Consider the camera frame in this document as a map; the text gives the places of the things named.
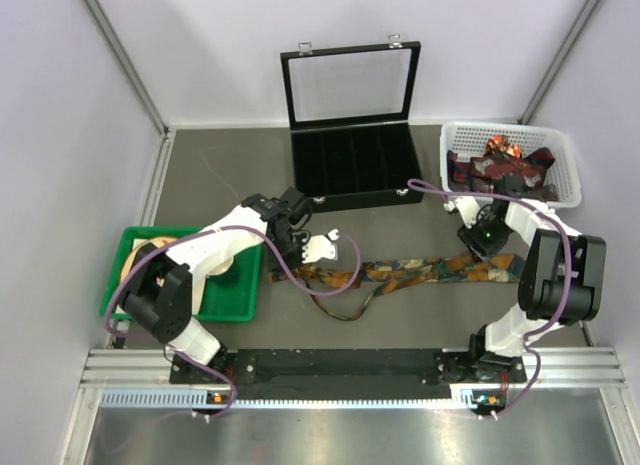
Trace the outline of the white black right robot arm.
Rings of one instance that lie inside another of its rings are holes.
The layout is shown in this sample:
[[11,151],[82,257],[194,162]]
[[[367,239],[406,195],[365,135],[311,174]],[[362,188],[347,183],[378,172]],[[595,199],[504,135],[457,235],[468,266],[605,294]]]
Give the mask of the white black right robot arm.
[[446,208],[460,215],[457,235],[477,261],[496,257],[511,234],[528,247],[515,305],[470,338],[466,365],[474,378],[509,373],[541,337],[595,318],[606,259],[602,238],[569,227],[511,178],[500,181],[494,196],[472,192]]

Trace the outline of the white perforated plastic basket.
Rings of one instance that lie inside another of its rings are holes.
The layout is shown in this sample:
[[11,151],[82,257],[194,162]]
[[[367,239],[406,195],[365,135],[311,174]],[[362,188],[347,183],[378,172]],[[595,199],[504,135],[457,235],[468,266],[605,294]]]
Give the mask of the white perforated plastic basket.
[[582,187],[575,160],[575,147],[563,132],[539,126],[449,121],[440,132],[440,181],[449,191],[453,179],[449,175],[448,153],[453,152],[461,164],[482,157],[490,139],[504,137],[520,148],[523,158],[539,149],[547,148],[555,162],[549,167],[545,185],[553,185],[558,199],[550,202],[555,209],[576,208],[582,202]]

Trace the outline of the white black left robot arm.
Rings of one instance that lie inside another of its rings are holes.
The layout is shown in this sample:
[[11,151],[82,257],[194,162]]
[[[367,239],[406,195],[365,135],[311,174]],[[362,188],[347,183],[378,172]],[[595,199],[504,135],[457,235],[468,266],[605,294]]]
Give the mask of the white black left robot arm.
[[161,251],[147,244],[134,256],[116,305],[159,343],[182,353],[205,381],[226,372],[226,347],[196,318],[208,275],[249,248],[271,240],[285,264],[302,264],[303,240],[294,230],[313,213],[311,201],[292,187],[281,196],[254,194],[192,240]]

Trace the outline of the dark red patterned tie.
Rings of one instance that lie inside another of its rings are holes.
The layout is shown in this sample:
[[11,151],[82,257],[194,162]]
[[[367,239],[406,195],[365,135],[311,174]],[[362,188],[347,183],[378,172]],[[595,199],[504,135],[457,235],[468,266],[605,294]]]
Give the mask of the dark red patterned tie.
[[555,185],[546,185],[546,175],[555,157],[542,147],[524,158],[502,152],[462,161],[458,154],[446,155],[447,181],[453,191],[499,193],[504,188],[524,198],[558,201]]

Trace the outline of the red floral rolled tie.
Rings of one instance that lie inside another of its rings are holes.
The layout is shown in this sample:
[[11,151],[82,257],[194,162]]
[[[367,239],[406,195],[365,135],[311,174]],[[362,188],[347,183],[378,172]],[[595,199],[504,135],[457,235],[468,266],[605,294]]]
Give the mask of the red floral rolled tie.
[[518,144],[509,140],[505,135],[498,135],[490,138],[485,146],[485,156],[494,154],[505,154],[515,158],[522,157],[522,150]]

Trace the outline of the round beige painted plate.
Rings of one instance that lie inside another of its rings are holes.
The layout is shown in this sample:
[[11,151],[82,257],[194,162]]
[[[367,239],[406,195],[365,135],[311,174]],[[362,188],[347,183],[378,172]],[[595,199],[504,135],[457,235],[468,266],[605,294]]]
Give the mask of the round beige painted plate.
[[161,246],[167,245],[177,240],[176,236],[170,235],[161,235],[152,237],[149,239],[135,238],[133,241],[133,248],[129,255],[127,256],[124,265],[120,271],[120,282],[122,282],[131,272],[135,264],[136,257],[143,246],[145,245],[154,245],[156,248],[160,248]]

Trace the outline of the green plastic tray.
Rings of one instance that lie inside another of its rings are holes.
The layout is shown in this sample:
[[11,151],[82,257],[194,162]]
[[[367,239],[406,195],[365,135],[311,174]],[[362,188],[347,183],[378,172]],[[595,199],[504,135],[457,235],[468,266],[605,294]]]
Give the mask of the green plastic tray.
[[[127,227],[117,246],[100,307],[104,316],[122,273],[130,266],[131,253],[143,242],[156,238],[178,239],[196,233],[198,227]],[[253,319],[259,285],[262,246],[247,249],[234,257],[229,271],[206,280],[199,313],[201,322],[248,322]]]

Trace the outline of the orange blue leaf-pattern tie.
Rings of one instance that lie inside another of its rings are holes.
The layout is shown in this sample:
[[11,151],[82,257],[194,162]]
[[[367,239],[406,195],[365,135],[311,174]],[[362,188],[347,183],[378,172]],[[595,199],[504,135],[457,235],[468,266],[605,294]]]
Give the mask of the orange blue leaf-pattern tie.
[[452,258],[366,261],[350,285],[358,289],[372,283],[375,289],[361,302],[355,313],[345,316],[327,308],[318,297],[311,300],[325,315],[342,322],[359,320],[372,301],[423,283],[506,283],[517,284],[524,270],[525,259],[517,254],[500,254],[488,261],[478,261],[466,253]]

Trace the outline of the black glass-lid storage case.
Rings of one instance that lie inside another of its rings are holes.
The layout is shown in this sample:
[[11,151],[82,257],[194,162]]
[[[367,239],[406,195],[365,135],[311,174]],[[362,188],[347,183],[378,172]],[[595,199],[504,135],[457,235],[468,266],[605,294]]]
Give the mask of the black glass-lid storage case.
[[422,176],[409,115],[422,45],[300,44],[280,63],[294,186],[317,213],[412,205]]

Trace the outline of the cream ceramic cup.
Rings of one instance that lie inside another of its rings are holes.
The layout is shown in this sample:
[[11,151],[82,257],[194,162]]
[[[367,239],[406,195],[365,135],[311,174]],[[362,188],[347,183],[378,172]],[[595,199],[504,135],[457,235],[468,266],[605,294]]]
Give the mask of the cream ceramic cup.
[[234,258],[231,257],[228,260],[226,260],[225,262],[221,263],[220,265],[212,268],[210,271],[207,272],[207,276],[208,277],[215,277],[215,276],[221,276],[225,273],[227,273],[229,271],[229,269],[232,267],[234,262]]

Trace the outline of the aluminium frame rail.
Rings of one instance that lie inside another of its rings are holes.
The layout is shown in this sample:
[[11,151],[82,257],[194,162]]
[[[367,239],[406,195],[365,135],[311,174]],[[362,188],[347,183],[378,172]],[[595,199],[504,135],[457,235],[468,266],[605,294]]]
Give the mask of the aluminium frame rail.
[[[626,379],[610,347],[556,347],[537,350],[541,366],[531,354],[523,357],[535,388],[623,388]],[[89,352],[81,375],[83,386],[145,387],[169,384],[171,352],[161,350],[96,349]]]

